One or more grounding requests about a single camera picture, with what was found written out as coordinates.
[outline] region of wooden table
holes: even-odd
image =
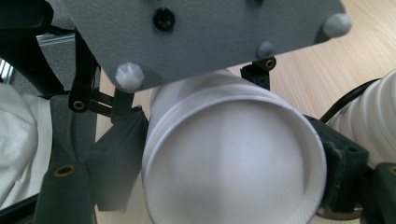
[[[396,69],[396,1],[344,0],[353,27],[346,36],[324,44],[276,56],[271,72],[272,91],[302,113],[320,118],[341,96],[361,83],[383,77]],[[239,73],[236,66],[231,68]],[[114,87],[102,76],[101,90]],[[150,91],[139,92],[134,100],[149,113]],[[97,137],[110,127],[98,118]],[[151,223],[146,211],[140,176],[125,213],[99,213],[99,223]],[[311,223],[359,223],[328,221],[315,217]]]

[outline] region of white cloth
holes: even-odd
[[[0,84],[0,209],[39,192],[51,144],[50,101]]]

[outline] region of mounting hole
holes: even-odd
[[[73,103],[73,107],[74,107],[76,110],[82,110],[82,109],[85,108],[85,105],[84,105],[84,103],[82,103],[81,101],[75,101],[75,102]]]
[[[274,60],[268,60],[268,61],[265,63],[265,66],[266,66],[268,69],[273,68],[273,67],[275,66]]]
[[[347,149],[347,151],[348,151],[348,152],[358,152],[358,150],[357,150],[356,148],[354,148],[354,147],[349,147],[349,148]]]
[[[175,14],[166,7],[158,8],[152,18],[155,27],[161,31],[170,31],[175,26]]]
[[[390,172],[396,175],[396,166],[392,166],[389,168]]]
[[[73,174],[75,171],[76,168],[74,167],[74,165],[66,165],[56,170],[53,175],[55,175],[56,177],[64,177]]]

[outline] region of stacked white cups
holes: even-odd
[[[307,223],[326,162],[309,122],[222,70],[156,89],[142,178],[154,223]]]
[[[396,162],[396,70],[370,85],[329,125],[365,147],[371,167],[384,161]]]

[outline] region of bolt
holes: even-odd
[[[334,14],[324,22],[323,33],[329,38],[335,38],[346,35],[351,27],[352,20],[347,14]]]
[[[127,93],[136,92],[144,78],[142,69],[137,64],[125,63],[117,69],[116,80],[120,84],[121,90]]]
[[[265,59],[273,56],[274,46],[269,41],[263,41],[256,49],[256,56],[259,59]]]
[[[175,26],[175,15],[168,8],[158,8],[154,12],[153,22],[161,31],[170,31]]]

